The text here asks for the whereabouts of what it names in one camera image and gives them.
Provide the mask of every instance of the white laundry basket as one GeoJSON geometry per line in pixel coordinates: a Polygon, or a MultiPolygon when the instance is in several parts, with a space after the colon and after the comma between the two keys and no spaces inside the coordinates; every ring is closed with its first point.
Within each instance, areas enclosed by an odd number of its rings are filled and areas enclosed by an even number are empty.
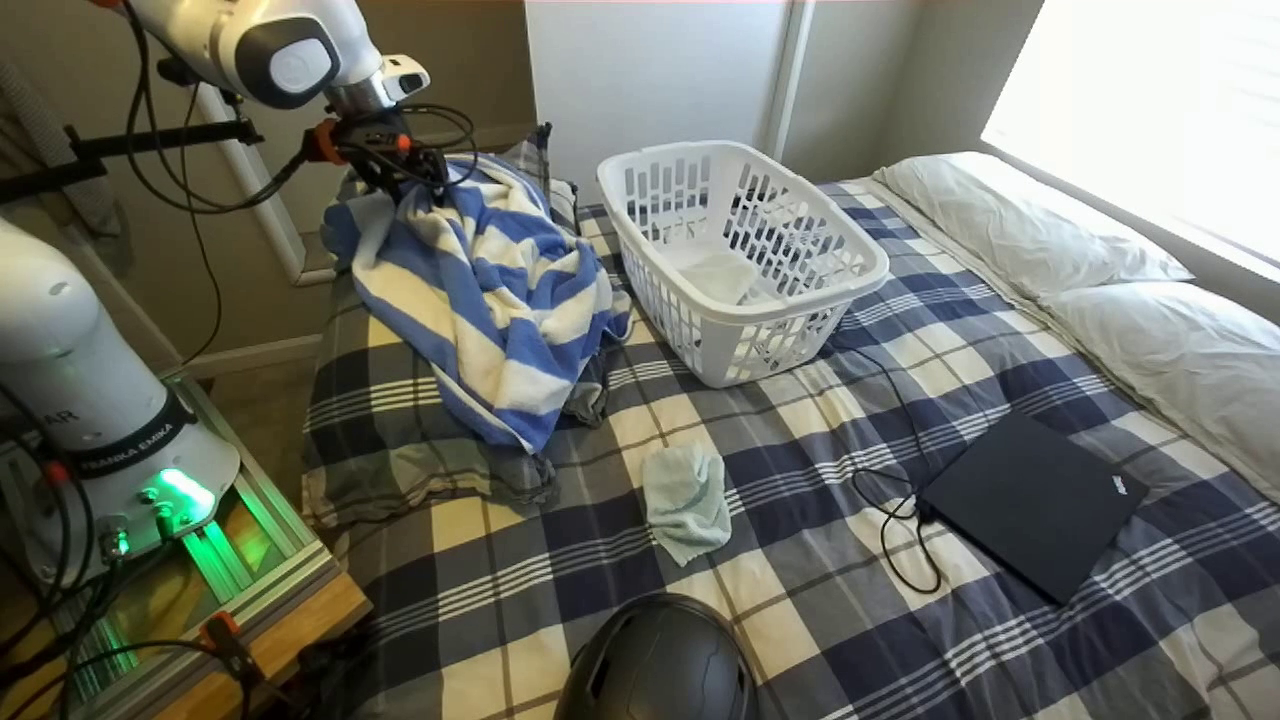
{"type": "Polygon", "coordinates": [[[598,168],[646,314],[713,387],[810,362],[890,256],[750,142],[658,142],[598,168]]]}

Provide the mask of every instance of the wooden floor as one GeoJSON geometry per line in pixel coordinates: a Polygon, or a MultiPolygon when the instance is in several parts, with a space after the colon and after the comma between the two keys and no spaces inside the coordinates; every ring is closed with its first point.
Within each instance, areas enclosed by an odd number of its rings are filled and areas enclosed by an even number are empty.
{"type": "Polygon", "coordinates": [[[212,402],[294,502],[299,498],[299,449],[313,372],[313,361],[297,361],[212,374],[212,402]]]}

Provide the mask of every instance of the blue striped towel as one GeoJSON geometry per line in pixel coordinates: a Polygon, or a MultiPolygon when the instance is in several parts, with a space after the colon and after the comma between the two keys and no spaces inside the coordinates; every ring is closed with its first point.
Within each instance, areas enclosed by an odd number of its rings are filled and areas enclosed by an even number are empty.
{"type": "Polygon", "coordinates": [[[541,452],[600,338],[630,335],[630,291],[518,170],[480,164],[449,194],[333,205],[326,239],[353,264],[368,312],[435,366],[465,427],[541,452]]]}

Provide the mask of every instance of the black helmet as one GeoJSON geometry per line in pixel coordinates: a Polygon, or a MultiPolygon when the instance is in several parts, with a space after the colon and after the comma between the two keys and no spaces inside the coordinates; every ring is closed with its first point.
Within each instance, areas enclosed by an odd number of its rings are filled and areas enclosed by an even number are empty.
{"type": "Polygon", "coordinates": [[[753,720],[737,630],[693,597],[619,607],[573,660],[556,720],[753,720]]]}

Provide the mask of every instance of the black laptop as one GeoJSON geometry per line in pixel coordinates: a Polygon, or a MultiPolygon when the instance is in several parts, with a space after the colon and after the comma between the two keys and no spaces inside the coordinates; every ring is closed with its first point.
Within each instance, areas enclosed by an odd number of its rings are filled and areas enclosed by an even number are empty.
{"type": "Polygon", "coordinates": [[[922,520],[953,522],[1045,600],[1067,604],[1143,494],[1107,459],[1009,413],[922,492],[922,520]]]}

